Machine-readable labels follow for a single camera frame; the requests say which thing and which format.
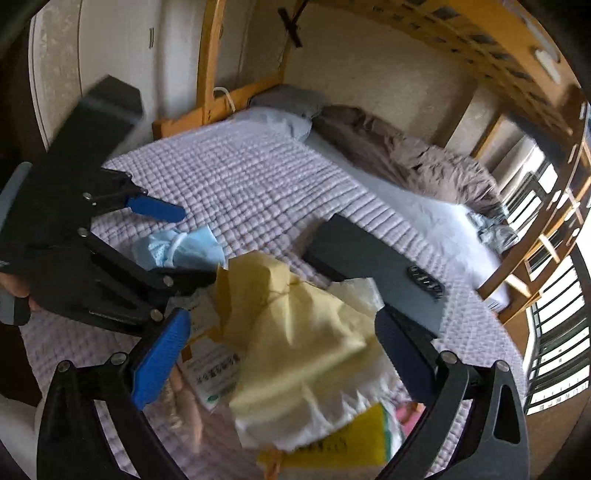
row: light blue pillow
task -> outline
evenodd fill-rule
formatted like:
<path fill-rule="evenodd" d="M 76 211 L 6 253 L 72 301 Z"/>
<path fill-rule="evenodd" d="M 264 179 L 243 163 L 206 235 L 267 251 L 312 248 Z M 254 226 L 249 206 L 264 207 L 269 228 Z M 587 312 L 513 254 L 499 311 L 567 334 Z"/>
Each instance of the light blue pillow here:
<path fill-rule="evenodd" d="M 312 129 L 312 122 L 293 113 L 275 108 L 256 106 L 232 115 L 234 120 L 248 120 L 267 125 L 275 132 L 303 142 Z"/>

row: mattress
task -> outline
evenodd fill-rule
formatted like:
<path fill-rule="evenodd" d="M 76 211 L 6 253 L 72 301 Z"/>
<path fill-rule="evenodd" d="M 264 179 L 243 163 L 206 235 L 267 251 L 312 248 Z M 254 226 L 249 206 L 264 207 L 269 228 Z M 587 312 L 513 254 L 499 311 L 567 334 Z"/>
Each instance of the mattress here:
<path fill-rule="evenodd" d="M 434 247 L 456 262 L 474 289 L 501 264 L 497 254 L 479 240 L 476 228 L 466 216 L 470 212 L 466 206 L 422 197 L 360 170 L 317 132 L 312 131 L 305 144 L 338 165 L 409 221 Z M 503 283 L 485 303 L 500 312 L 510 301 L 508 287 Z"/>
<path fill-rule="evenodd" d="M 328 280 L 306 264 L 301 253 L 321 222 L 335 213 L 349 218 L 446 283 L 449 302 L 441 338 L 434 341 L 436 348 L 453 350 L 475 365 L 506 360 L 523 398 L 526 382 L 519 352 L 456 262 L 348 173 L 305 145 L 259 124 L 230 120 L 146 145 L 106 166 L 132 173 L 151 195 L 183 205 L 189 214 L 176 227 L 190 231 L 209 225 L 227 257 L 259 249 L 287 262 L 295 273 L 320 287 L 327 286 Z M 131 257 L 135 240 L 170 227 L 120 210 L 95 219 L 92 231 Z M 34 313 L 21 332 L 44 394 L 61 360 L 69 359 L 77 367 L 101 364 L 114 352 L 130 351 L 137 342 L 46 312 Z M 392 398 L 407 398 L 403 385 L 392 392 Z M 96 406 L 117 462 L 134 474 L 105 405 L 97 402 Z M 464 402 L 432 472 L 447 465 L 467 412 Z M 198 455 L 169 428 L 157 402 L 148 405 L 144 414 L 189 479 L 261 477 L 254 453 L 241 448 L 226 409 L 203 412 L 204 438 Z"/>

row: black laptop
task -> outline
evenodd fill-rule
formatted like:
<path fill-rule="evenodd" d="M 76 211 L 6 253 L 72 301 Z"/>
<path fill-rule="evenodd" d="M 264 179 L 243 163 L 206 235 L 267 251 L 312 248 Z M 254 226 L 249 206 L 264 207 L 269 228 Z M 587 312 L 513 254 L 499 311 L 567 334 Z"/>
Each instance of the black laptop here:
<path fill-rule="evenodd" d="M 445 285 L 343 216 L 319 227 L 303 258 L 332 281 L 372 277 L 384 303 L 439 336 Z"/>

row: quilted blanket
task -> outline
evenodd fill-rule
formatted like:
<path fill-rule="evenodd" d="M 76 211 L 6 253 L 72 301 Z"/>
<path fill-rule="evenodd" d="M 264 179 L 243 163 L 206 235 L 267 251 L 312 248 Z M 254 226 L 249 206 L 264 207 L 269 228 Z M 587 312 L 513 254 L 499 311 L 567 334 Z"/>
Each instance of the quilted blanket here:
<path fill-rule="evenodd" d="M 437 349 L 453 350 L 464 362 L 475 365 L 490 366 L 505 359 L 524 395 L 525 378 L 516 347 L 461 270 L 404 218 L 303 144 L 259 124 L 230 120 L 146 145 L 106 166 L 131 172 L 136 184 L 149 189 L 151 195 L 183 205 L 189 214 L 176 227 L 190 231 L 209 225 L 227 257 L 259 249 L 321 287 L 328 280 L 300 255 L 317 226 L 340 213 L 446 284 L 449 303 L 442 337 L 435 341 Z M 131 257 L 130 246 L 136 239 L 169 227 L 121 210 L 97 218 L 92 231 Z M 48 313 L 34 314 L 21 332 L 43 393 L 59 361 L 69 359 L 77 367 L 101 364 L 116 351 L 131 350 L 137 341 Z M 406 395 L 402 385 L 392 392 L 398 401 Z M 120 467 L 135 473 L 105 406 L 97 402 L 97 410 Z M 148 405 L 144 413 L 189 479 L 261 477 L 254 454 L 241 449 L 227 411 L 203 412 L 204 443 L 198 455 L 191 454 L 168 428 L 158 403 Z M 432 472 L 449 461 L 466 415 L 467 405 L 462 405 Z"/>

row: white bed sheet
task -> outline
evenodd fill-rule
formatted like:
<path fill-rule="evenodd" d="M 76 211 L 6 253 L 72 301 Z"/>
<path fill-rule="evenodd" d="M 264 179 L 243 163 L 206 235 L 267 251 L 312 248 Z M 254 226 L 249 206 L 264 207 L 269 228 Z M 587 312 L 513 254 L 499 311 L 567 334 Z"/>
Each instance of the white bed sheet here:
<path fill-rule="evenodd" d="M 501 264 L 497 254 L 480 242 L 476 228 L 466 216 L 470 211 L 466 206 L 422 197 L 364 172 L 314 131 L 304 143 L 390 205 L 447 258 L 453 258 L 469 277 L 474 289 L 480 287 Z M 505 284 L 485 301 L 490 309 L 497 312 L 509 302 Z"/>

